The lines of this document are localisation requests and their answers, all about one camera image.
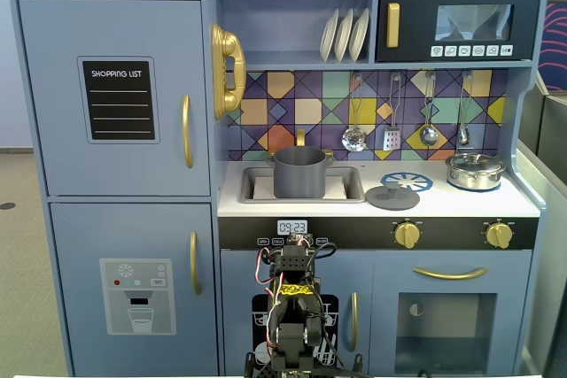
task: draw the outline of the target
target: microwave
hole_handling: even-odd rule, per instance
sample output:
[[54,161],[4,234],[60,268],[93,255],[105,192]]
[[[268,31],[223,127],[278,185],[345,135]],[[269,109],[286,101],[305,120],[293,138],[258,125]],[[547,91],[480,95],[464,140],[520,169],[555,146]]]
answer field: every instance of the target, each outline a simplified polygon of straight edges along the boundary
[[379,0],[377,62],[532,59],[540,0]]

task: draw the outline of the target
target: gray pot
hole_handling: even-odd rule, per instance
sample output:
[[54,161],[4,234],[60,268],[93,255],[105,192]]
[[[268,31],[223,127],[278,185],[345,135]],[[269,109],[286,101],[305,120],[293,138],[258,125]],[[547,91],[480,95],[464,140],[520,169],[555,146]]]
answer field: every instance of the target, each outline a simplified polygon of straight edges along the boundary
[[447,181],[458,188],[490,190],[500,185],[506,165],[484,154],[454,154],[445,160]]
[[276,152],[268,164],[274,168],[276,198],[323,198],[327,167],[332,155],[311,146],[291,146]]

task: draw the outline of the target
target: gray carpet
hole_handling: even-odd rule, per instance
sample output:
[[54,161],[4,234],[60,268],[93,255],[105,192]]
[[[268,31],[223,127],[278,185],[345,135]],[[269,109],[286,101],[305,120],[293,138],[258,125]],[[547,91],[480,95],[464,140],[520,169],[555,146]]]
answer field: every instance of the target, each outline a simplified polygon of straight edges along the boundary
[[35,159],[0,154],[0,378],[67,376]]

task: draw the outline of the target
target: control knob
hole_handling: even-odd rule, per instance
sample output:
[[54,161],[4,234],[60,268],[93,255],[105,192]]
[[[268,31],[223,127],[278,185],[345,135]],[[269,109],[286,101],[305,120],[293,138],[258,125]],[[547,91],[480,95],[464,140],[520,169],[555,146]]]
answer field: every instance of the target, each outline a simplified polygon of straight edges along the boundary
[[513,234],[507,224],[493,223],[486,229],[486,240],[495,247],[507,249]]
[[419,228],[411,222],[401,223],[394,231],[396,241],[406,248],[414,248],[419,239]]

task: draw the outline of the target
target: geometric tile pattern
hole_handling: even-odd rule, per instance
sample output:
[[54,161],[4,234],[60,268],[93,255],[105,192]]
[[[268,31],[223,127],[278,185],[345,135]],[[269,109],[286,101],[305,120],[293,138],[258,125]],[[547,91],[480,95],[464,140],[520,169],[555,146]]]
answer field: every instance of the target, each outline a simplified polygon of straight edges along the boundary
[[[399,150],[384,151],[384,133],[391,125],[390,72],[359,72],[362,81],[351,88],[349,72],[255,72],[248,73],[240,108],[230,112],[227,140],[229,159],[263,161],[268,152],[295,143],[299,129],[306,144],[334,151],[336,160],[444,160],[458,148],[461,70],[436,70],[431,124],[439,133],[434,146],[424,145],[419,134],[425,122],[425,70],[402,70],[400,105],[396,126],[401,131]],[[475,70],[473,84],[466,81],[463,95],[471,93],[466,120],[471,143],[493,155],[498,148],[508,70]],[[398,102],[397,85],[392,101]],[[360,127],[368,134],[368,147],[349,152],[342,134],[353,124],[353,105],[359,105]]]

